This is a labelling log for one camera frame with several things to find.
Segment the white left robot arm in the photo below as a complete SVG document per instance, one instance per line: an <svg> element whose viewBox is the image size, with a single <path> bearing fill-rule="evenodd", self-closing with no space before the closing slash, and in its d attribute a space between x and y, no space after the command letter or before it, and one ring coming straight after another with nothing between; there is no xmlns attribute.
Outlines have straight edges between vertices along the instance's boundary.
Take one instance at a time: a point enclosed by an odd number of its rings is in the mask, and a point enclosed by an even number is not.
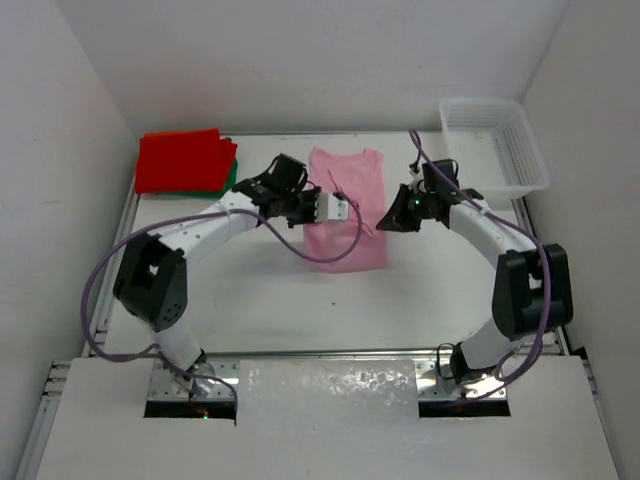
<svg viewBox="0 0 640 480"><path fill-rule="evenodd" d="M182 318L189 274L215 249L265 219L313 221L320 190L306 191L307 179L305 164L280 154L261 174L231 187L198 220L180 220L127 244L114 297L149 325L161 354L175 367L189 372L204 361L203 350Z"/></svg>

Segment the pink t shirt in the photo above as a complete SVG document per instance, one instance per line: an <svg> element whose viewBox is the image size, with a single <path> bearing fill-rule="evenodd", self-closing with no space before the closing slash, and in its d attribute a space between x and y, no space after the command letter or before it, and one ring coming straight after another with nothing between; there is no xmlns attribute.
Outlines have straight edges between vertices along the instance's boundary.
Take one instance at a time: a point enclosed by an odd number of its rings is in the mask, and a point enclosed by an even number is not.
<svg viewBox="0 0 640 480"><path fill-rule="evenodd" d="M339 155L314 148L310 154L310 180L326 193L343 192L354 204L348 218L306 225L304 251L314 258L333 258L352 247L337 262L311 267L326 273L352 273L388 266L387 237L376 229L386 213L383 178L384 155L371 149Z"/></svg>

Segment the red t shirt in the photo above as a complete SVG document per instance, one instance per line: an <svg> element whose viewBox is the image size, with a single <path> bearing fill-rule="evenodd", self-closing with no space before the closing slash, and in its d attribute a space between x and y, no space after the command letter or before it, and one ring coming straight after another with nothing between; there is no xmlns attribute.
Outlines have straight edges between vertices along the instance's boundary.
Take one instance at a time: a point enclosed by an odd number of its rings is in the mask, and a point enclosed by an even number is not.
<svg viewBox="0 0 640 480"><path fill-rule="evenodd" d="M216 128L147 133L139 140L138 194L218 194L228 185L237 144Z"/></svg>

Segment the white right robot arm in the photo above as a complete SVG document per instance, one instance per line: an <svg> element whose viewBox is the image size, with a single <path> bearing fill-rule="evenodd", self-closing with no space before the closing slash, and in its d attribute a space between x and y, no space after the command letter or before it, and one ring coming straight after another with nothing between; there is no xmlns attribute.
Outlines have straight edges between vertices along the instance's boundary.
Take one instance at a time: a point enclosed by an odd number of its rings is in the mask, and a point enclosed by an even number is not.
<svg viewBox="0 0 640 480"><path fill-rule="evenodd" d="M463 237L495 271L491 317L453 346L449 379L463 384L497 371L528 337L537 356L544 335L574 316L566 250L542 244L494 214L476 190L461 189L455 161L414 162L410 172L411 182L400 186L377 229L417 232L423 221L434 220Z"/></svg>

